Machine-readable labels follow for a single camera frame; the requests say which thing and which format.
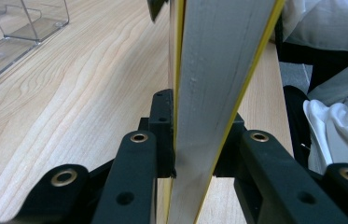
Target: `light wood tabletop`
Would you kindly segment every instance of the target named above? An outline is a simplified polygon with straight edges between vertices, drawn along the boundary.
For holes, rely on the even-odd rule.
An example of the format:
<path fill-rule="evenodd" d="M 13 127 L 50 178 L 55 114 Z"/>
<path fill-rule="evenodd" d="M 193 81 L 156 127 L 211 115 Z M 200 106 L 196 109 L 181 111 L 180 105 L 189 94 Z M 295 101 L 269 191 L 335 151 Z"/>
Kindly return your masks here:
<path fill-rule="evenodd" d="M 169 8 L 156 23 L 145 0 L 68 0 L 70 23 L 0 76 L 0 221 L 15 216 L 53 167 L 89 171 L 168 88 Z M 248 129 L 291 151 L 278 61 L 269 44 L 239 109 Z M 213 179 L 199 223 L 242 223 L 232 179 Z"/>

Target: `table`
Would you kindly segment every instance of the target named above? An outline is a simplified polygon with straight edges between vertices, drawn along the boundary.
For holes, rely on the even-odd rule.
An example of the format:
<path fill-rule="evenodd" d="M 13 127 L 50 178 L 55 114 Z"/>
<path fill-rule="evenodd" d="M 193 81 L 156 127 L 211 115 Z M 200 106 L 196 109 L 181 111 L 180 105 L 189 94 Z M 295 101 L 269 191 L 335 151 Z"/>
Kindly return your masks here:
<path fill-rule="evenodd" d="M 89 171 L 168 88 L 169 8 L 155 24 L 145 0 L 67 1 L 69 25 L 0 76 L 0 221 L 12 218 L 51 168 Z M 291 151 L 275 48 L 266 48 L 240 107 L 248 129 Z M 232 179 L 213 179 L 200 223 L 242 223 Z M 161 218 L 159 206 L 158 217 Z"/>

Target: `black fabric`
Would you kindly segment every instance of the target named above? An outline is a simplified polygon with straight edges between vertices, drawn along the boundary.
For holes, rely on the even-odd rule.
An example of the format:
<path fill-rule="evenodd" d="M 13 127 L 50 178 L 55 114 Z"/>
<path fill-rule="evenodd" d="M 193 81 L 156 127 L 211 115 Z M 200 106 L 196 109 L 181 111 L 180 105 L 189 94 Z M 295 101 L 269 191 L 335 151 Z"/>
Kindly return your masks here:
<path fill-rule="evenodd" d="M 311 146 L 310 126 L 302 109 L 304 101 L 308 98 L 304 92 L 292 86 L 284 87 L 284 95 L 294 157 L 300 165 L 308 168 Z"/>
<path fill-rule="evenodd" d="M 289 43 L 282 44 L 278 58 L 280 62 L 313 65 L 308 92 L 348 67 L 348 51 L 313 49 Z"/>

